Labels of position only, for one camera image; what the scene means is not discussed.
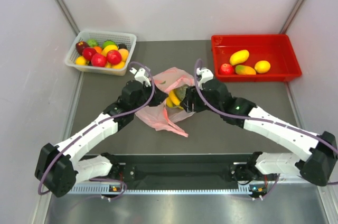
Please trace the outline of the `pink translucent plastic bag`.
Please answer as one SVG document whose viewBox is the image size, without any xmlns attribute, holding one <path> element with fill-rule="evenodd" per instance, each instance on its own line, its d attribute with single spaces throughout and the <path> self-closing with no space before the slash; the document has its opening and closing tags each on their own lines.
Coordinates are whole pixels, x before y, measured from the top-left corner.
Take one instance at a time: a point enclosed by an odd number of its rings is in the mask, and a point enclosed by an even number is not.
<svg viewBox="0 0 338 224">
<path fill-rule="evenodd" d="M 155 86 L 166 94 L 179 87 L 194 86 L 193 76 L 176 67 L 169 68 L 153 76 L 153 79 Z M 174 103 L 171 100 L 165 100 L 155 107 L 147 106 L 135 115 L 156 131 L 166 130 L 188 137 L 188 133 L 176 123 L 193 116 L 193 113 L 187 113 L 181 108 L 170 106 L 172 104 Z"/>
</svg>

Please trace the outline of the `yellow banana bunch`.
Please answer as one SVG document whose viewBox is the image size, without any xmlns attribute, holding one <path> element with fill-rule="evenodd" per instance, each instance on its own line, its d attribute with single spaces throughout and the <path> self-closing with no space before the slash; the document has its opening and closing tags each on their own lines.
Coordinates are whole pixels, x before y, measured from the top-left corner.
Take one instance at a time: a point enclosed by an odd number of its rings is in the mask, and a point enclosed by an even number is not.
<svg viewBox="0 0 338 224">
<path fill-rule="evenodd" d="M 179 108 L 179 109 L 183 109 L 180 106 L 181 101 L 178 99 L 177 95 L 175 94 L 175 92 L 173 90 L 171 90 L 168 93 L 168 97 L 166 98 L 166 105 L 170 108 Z"/>
</svg>

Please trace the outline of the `green netted melon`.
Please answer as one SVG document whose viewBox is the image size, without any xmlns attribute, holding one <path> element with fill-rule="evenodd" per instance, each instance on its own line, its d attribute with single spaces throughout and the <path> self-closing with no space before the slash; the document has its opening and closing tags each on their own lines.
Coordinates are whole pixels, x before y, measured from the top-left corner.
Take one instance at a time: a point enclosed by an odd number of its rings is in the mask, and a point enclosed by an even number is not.
<svg viewBox="0 0 338 224">
<path fill-rule="evenodd" d="M 186 90 L 189 86 L 188 85 L 182 85 L 176 89 L 174 89 L 175 95 L 177 96 L 177 98 L 182 101 L 185 98 L 186 95 Z"/>
</svg>

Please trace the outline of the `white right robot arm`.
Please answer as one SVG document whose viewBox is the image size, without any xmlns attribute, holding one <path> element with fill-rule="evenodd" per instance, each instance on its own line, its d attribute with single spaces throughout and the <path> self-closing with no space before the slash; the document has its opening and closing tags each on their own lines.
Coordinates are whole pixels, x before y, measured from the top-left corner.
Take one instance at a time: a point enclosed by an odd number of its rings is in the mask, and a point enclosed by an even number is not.
<svg viewBox="0 0 338 224">
<path fill-rule="evenodd" d="M 337 163 L 335 136 L 329 132 L 307 132 L 264 111 L 254 102 L 234 97 L 225 84 L 211 79 L 191 86 L 181 102 L 190 113 L 205 110 L 218 114 L 226 123 L 257 133 L 283 146 L 289 153 L 254 152 L 247 160 L 248 176 L 257 180 L 268 174 L 289 174 L 317 185 L 329 185 Z"/>
</svg>

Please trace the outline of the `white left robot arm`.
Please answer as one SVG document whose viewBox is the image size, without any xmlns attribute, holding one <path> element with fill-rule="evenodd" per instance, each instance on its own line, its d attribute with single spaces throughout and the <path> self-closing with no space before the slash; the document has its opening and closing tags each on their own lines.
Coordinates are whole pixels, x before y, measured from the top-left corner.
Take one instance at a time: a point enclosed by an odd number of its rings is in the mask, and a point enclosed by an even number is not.
<svg viewBox="0 0 338 224">
<path fill-rule="evenodd" d="M 146 106 L 160 105 L 167 96 L 154 84 L 147 86 L 131 80 L 123 87 L 118 99 L 84 129 L 56 145 L 44 145 L 35 169 L 35 177 L 40 182 L 38 194 L 44 195 L 42 188 L 46 187 L 59 198 L 77 183 L 99 177 L 116 179 L 120 168 L 112 155 L 103 153 L 87 160 L 83 157 L 104 139 L 127 126 L 136 112 Z"/>
</svg>

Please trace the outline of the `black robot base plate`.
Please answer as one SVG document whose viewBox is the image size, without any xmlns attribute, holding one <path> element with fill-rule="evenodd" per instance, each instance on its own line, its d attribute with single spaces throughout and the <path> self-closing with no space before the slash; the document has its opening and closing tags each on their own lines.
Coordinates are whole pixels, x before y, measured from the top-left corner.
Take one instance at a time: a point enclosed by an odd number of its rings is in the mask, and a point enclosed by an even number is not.
<svg viewBox="0 0 338 224">
<path fill-rule="evenodd" d="M 110 176 L 123 181 L 159 179 L 160 184 L 169 184 L 169 179 L 184 179 L 191 185 L 201 178 L 216 179 L 225 183 L 243 181 L 270 181 L 276 175 L 263 175 L 255 170 L 249 155 L 113 155 Z"/>
</svg>

